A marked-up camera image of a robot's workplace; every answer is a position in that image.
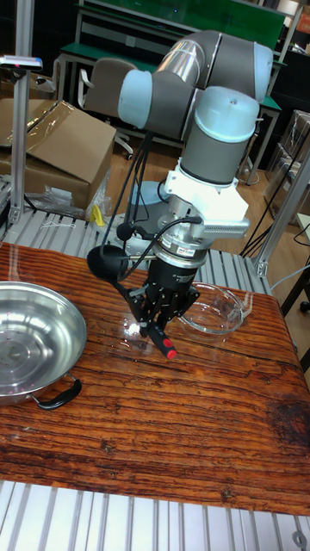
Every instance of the clear glass dish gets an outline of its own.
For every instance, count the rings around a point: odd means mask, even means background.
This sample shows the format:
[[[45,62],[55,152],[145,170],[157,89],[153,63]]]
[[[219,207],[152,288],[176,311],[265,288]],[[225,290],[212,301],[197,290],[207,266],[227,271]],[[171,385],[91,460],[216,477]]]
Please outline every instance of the clear glass dish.
[[[227,289],[208,284],[196,284],[195,287],[202,296],[181,317],[181,321],[198,331],[226,335],[238,329],[250,313],[245,310],[245,303]]]

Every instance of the wood grain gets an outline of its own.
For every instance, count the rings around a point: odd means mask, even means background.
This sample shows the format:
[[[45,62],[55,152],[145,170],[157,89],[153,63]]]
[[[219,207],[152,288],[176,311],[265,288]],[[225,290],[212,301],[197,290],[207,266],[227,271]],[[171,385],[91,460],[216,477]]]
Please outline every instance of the wood grain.
[[[167,332],[178,356],[168,361],[82,259],[2,244],[0,279],[62,293],[88,328],[74,401],[55,412],[0,408],[0,478],[310,514],[310,397],[275,299],[254,294],[226,340],[175,320]]]

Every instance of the metal bowl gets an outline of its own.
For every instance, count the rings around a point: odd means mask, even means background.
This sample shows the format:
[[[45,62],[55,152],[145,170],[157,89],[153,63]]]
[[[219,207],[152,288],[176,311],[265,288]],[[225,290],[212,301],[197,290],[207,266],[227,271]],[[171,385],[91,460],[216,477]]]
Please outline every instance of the metal bowl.
[[[85,343],[84,318],[65,297],[32,283],[0,282],[0,405],[35,399],[68,373]]]

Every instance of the black cable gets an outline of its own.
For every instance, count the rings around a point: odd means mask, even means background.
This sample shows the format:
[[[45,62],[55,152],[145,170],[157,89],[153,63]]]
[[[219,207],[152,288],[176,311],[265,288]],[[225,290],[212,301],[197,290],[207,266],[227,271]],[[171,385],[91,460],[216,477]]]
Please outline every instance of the black cable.
[[[246,253],[248,253],[251,249],[256,247],[257,244],[260,243],[268,235],[268,233],[270,232],[271,227],[272,227],[272,224],[263,233],[261,233],[261,235],[259,235],[257,238],[255,238],[254,241],[252,241],[250,245],[248,245],[248,247],[246,249]]]
[[[143,220],[136,220],[135,223],[138,224],[140,222],[147,222],[149,219],[150,219],[150,213],[148,212],[147,210],[147,206],[146,206],[146,202],[145,200],[143,199],[143,195],[141,194],[141,200],[142,200],[142,203],[143,203],[143,207],[145,208],[145,211],[146,211],[146,218],[144,218]]]
[[[265,241],[265,238],[267,237],[267,235],[270,232],[271,227],[272,227],[272,225],[270,227],[268,227],[256,239],[254,239],[254,241],[252,241],[251,245],[248,247],[248,249],[246,250],[246,253],[243,255],[243,257],[245,257],[245,255],[246,256],[249,255],[251,257],[253,252],[256,252],[263,245],[263,243]]]
[[[104,248],[104,245],[105,245],[106,242],[107,242],[108,235],[109,235],[109,233],[110,233],[112,224],[113,224],[113,222],[114,222],[114,220],[115,220],[116,213],[117,213],[117,211],[118,211],[118,209],[119,209],[119,206],[121,205],[121,200],[122,200],[122,197],[123,197],[123,195],[124,195],[124,193],[125,193],[125,189],[126,189],[126,187],[127,187],[129,178],[130,178],[131,173],[132,173],[132,171],[133,171],[133,167],[135,166],[135,164],[136,164],[136,162],[137,162],[137,159],[138,159],[139,156],[140,156],[141,150],[143,149],[143,147],[144,147],[144,145],[145,145],[145,142],[146,142],[146,136],[145,136],[144,139],[141,141],[141,143],[140,143],[140,145],[139,145],[139,149],[137,150],[137,152],[136,152],[135,155],[134,155],[133,162],[132,162],[131,165],[130,165],[130,169],[129,169],[129,171],[128,171],[128,173],[127,173],[127,176],[126,176],[126,178],[125,178],[125,182],[123,183],[123,186],[122,186],[122,188],[121,188],[121,192],[120,192],[120,194],[119,194],[119,196],[118,196],[118,200],[117,200],[117,202],[116,202],[116,204],[115,204],[114,211],[113,211],[113,213],[112,213],[112,215],[111,215],[111,218],[110,218],[110,220],[109,220],[109,223],[108,223],[107,231],[105,232],[105,234],[104,234],[104,236],[103,236],[103,239],[102,239],[102,243],[101,243],[101,247],[100,247],[100,256],[101,256],[101,258],[103,258],[103,248]]]
[[[128,276],[130,276],[137,268],[138,266],[141,264],[141,262],[145,259],[146,255],[148,252],[150,252],[151,248],[155,245],[155,243],[157,243],[157,241],[159,240],[159,238],[161,238],[161,236],[163,235],[164,232],[166,232],[167,230],[169,230],[171,227],[173,226],[176,226],[177,224],[183,224],[183,223],[187,223],[187,224],[201,224],[202,223],[202,219],[200,218],[200,216],[187,216],[185,218],[179,218],[178,220],[173,220],[172,222],[170,222],[169,224],[166,224],[166,226],[164,226],[155,236],[154,238],[152,239],[151,243],[146,247],[146,249],[143,251],[143,253],[141,254],[139,260],[137,260],[137,262],[132,266],[132,268],[130,268],[128,270],[128,272],[126,274],[124,274],[118,281],[119,282],[122,282],[124,279],[126,279]]]
[[[26,201],[26,203],[34,210],[34,212],[36,213],[37,212],[37,207],[34,206],[34,204],[30,201],[30,199],[28,199],[28,197],[26,195],[24,195],[24,200]]]
[[[139,199],[140,199],[140,196],[141,196],[143,175],[144,175],[144,172],[145,172],[145,169],[146,169],[146,161],[147,161],[147,157],[148,157],[148,154],[149,154],[149,151],[150,151],[153,135],[154,134],[150,133],[150,132],[147,134],[148,141],[146,143],[143,158],[141,160],[141,169],[140,169],[139,179],[138,179],[138,183],[137,183],[137,196],[136,196],[136,202],[135,202],[135,206],[134,206],[134,210],[133,210],[133,223],[137,219],[137,213],[138,213],[138,208],[139,208]]]
[[[132,201],[133,201],[134,184],[136,182],[136,179],[138,180],[138,172],[139,172],[140,165],[141,165],[145,155],[148,154],[149,147],[151,146],[152,137],[153,137],[153,133],[148,132],[146,134],[146,136],[144,137],[144,139],[141,143],[139,156],[136,158],[135,171],[134,171],[134,176],[133,176],[133,183],[132,183],[132,186],[130,188],[128,202],[127,202],[127,209],[126,209],[125,218],[124,218],[124,223],[125,224],[128,223],[129,218],[130,218],[130,213],[131,213],[131,208],[132,208]]]
[[[309,243],[302,243],[301,241],[298,241],[298,239],[297,239],[300,235],[302,235],[302,233],[304,233],[308,229],[309,226],[310,226],[310,224],[307,224],[305,229],[301,230],[301,232],[294,235],[293,240],[295,241],[295,243],[298,243],[298,245],[304,245],[305,247],[310,247]]]
[[[163,183],[166,181],[167,178],[164,178],[161,182],[158,184],[158,197],[163,203],[169,203],[168,199],[164,199],[164,197],[160,193],[160,186],[163,185]]]
[[[242,256],[242,257],[245,256],[245,252],[246,252],[248,246],[251,245],[251,241],[252,241],[254,235],[256,234],[258,228],[259,228],[260,225],[262,224],[263,219],[264,219],[265,215],[267,214],[267,212],[268,212],[268,210],[269,210],[269,208],[270,208],[271,203],[272,203],[273,200],[275,199],[276,194],[278,193],[280,187],[282,186],[282,184],[283,184],[283,182],[284,182],[284,180],[285,180],[287,174],[288,174],[289,171],[291,170],[291,168],[292,168],[292,166],[293,166],[295,160],[297,159],[297,157],[298,157],[298,155],[299,155],[299,153],[300,153],[300,151],[301,151],[301,148],[302,148],[303,145],[305,144],[306,139],[307,139],[307,137],[308,137],[309,134],[310,134],[310,128],[307,130],[307,133],[306,133],[304,139],[302,140],[302,142],[301,142],[301,144],[300,144],[300,146],[299,146],[299,148],[298,148],[298,151],[297,151],[296,154],[294,155],[291,164],[289,165],[289,167],[288,167],[288,169],[286,170],[286,172],[283,174],[283,177],[282,177],[282,179],[281,179],[279,185],[277,186],[276,191],[275,191],[274,194],[272,195],[270,201],[267,203],[267,207],[266,207],[265,210],[263,211],[263,214],[262,214],[262,216],[261,216],[259,222],[257,223],[257,225],[256,225],[256,227],[255,227],[255,229],[254,229],[254,231],[252,232],[251,236],[249,237],[248,242],[246,243],[246,245],[245,245],[245,247],[243,248],[243,250],[240,252],[240,256]]]

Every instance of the metal post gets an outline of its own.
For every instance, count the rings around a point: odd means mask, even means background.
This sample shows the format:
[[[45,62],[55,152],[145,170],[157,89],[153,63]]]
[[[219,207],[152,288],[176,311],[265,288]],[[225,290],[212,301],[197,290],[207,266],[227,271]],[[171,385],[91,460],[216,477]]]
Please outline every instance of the metal post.
[[[298,21],[300,20],[300,16],[301,16],[302,10],[303,10],[303,6],[302,6],[302,4],[301,4],[300,6],[298,6],[297,11],[296,11],[296,13],[295,13],[295,15],[294,15],[294,19],[293,19],[293,21],[291,22],[291,26],[290,26],[290,28],[289,28],[289,30],[288,30],[287,37],[286,37],[286,39],[285,39],[283,48],[282,48],[282,50],[281,50],[281,55],[280,55],[280,57],[279,57],[279,59],[278,59],[278,61],[279,61],[280,63],[282,63],[283,60],[284,60],[284,58],[285,58],[285,54],[286,54],[286,52],[287,52],[287,50],[288,50],[288,46],[289,46],[289,44],[290,44],[290,42],[291,42],[291,40],[292,40],[292,36],[293,36],[293,34],[294,34],[295,30],[296,30],[296,27],[297,27],[297,25],[298,25]],[[279,71],[275,71],[274,74],[273,74],[273,76],[271,77],[270,85],[269,85],[268,90],[267,90],[267,95],[268,95],[268,96],[270,96],[270,94],[271,94],[271,92],[272,92],[272,90],[273,90],[273,87],[274,87],[274,85],[275,85],[276,78],[277,78],[278,74],[279,74]]]
[[[16,56],[31,56],[33,31],[34,0],[18,0],[15,40]],[[17,80],[14,87],[10,223],[16,223],[23,210],[29,81],[30,71],[27,71],[26,76]]]
[[[301,200],[310,180],[310,149],[303,161],[298,174],[291,186],[288,196],[279,210],[276,219],[270,229],[269,235],[257,257],[254,258],[254,268],[259,276],[266,276],[268,261],[277,246],[291,217],[295,213],[296,206]]]

